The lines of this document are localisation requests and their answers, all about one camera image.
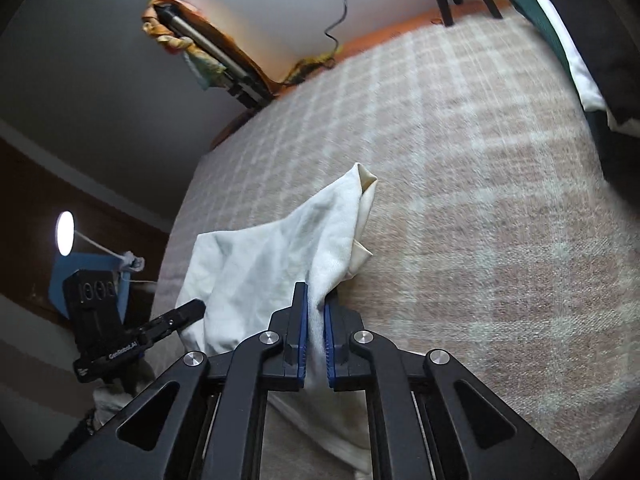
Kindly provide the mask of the folded tripod stand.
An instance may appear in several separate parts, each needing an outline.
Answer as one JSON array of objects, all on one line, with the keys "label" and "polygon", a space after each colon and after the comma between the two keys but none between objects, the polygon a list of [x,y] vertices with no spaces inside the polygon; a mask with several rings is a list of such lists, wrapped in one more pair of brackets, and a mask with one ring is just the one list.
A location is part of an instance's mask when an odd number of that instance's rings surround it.
[{"label": "folded tripod stand", "polygon": [[261,110],[277,96],[280,84],[190,4],[152,0],[142,20],[145,33],[181,54],[204,88],[224,89],[249,110]]}]

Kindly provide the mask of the colourful floral scarf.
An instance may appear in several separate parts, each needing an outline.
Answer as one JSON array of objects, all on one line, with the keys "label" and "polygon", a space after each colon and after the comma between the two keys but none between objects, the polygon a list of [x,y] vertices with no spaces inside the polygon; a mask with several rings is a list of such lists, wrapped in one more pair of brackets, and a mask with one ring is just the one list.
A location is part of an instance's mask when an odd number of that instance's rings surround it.
[{"label": "colourful floral scarf", "polygon": [[231,88],[232,83],[224,76],[226,69],[221,62],[198,47],[191,38],[180,36],[163,25],[152,6],[142,14],[142,30],[166,52],[181,56],[203,90]]}]

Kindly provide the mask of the checkered beige blanket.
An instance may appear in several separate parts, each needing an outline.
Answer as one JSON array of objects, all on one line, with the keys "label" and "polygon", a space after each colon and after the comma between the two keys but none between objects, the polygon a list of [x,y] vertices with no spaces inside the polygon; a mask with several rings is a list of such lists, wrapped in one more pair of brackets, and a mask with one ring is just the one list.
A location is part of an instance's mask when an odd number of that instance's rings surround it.
[{"label": "checkered beige blanket", "polygon": [[343,304],[401,348],[450,351],[591,477],[639,405],[639,209],[520,14],[407,32],[293,90],[204,155],[160,267],[198,234],[289,214],[361,164],[372,257]]}]

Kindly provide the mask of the white tank top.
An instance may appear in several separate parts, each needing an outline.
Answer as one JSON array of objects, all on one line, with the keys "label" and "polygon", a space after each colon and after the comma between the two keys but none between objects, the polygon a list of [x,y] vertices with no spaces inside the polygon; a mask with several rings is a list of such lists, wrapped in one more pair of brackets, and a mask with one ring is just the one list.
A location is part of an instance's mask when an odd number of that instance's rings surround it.
[{"label": "white tank top", "polygon": [[294,286],[308,286],[306,377],[299,393],[277,393],[271,405],[326,452],[372,476],[367,410],[361,392],[335,393],[326,377],[324,298],[370,258],[360,242],[378,179],[355,164],[286,217],[239,231],[196,238],[178,304],[201,299],[204,318],[183,330],[187,349],[214,356],[266,330],[290,305]]}]

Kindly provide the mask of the yellow crumpled cloth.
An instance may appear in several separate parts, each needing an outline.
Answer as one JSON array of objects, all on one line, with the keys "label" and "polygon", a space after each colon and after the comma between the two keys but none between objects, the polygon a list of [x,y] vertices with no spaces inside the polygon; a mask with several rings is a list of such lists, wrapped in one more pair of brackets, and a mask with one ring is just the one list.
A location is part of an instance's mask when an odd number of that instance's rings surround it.
[{"label": "yellow crumpled cloth", "polygon": [[318,56],[302,58],[291,68],[285,78],[281,81],[282,86],[294,87],[298,84],[302,84],[312,74],[318,72],[318,70],[332,70],[336,65],[336,56],[340,52],[341,49],[337,49],[331,52],[322,53]]}]

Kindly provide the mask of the stack of folded clothes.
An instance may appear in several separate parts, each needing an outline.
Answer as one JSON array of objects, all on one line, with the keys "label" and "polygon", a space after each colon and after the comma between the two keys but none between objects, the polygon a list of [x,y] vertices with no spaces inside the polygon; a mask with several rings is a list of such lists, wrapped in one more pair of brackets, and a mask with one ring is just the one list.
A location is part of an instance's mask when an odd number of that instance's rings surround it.
[{"label": "stack of folded clothes", "polygon": [[637,182],[639,0],[510,1],[570,77],[605,179]]}]

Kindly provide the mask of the orange patterned bedsheet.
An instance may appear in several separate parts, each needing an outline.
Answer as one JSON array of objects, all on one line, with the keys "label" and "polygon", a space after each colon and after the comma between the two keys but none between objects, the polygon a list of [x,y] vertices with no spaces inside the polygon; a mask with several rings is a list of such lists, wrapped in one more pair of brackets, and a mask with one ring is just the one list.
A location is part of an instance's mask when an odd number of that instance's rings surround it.
[{"label": "orange patterned bedsheet", "polygon": [[[490,16],[490,13],[482,0],[467,1],[465,3],[461,3],[460,6],[456,6],[454,4],[450,8],[450,11],[451,16],[456,23],[464,16],[471,14],[480,13]],[[413,30],[421,27],[442,26],[443,24],[444,21],[442,20],[437,8],[428,10],[414,18],[409,18],[407,21],[391,24],[390,26],[383,27],[375,32],[370,32],[370,34],[349,41],[347,44],[344,44],[341,51],[338,52],[336,57],[337,63],[344,62],[348,58],[353,58],[354,56],[363,54],[363,52],[367,52],[380,44],[384,44],[384,42],[396,39],[403,34],[408,34],[408,32],[412,32]],[[242,128],[255,115],[257,115],[257,112],[251,112],[249,110],[248,112],[243,112],[236,116],[228,123],[228,125],[221,129],[216,136],[214,136],[212,143],[209,145],[209,151],[213,151],[218,145],[224,143],[229,136],[236,133],[239,128]]]}]

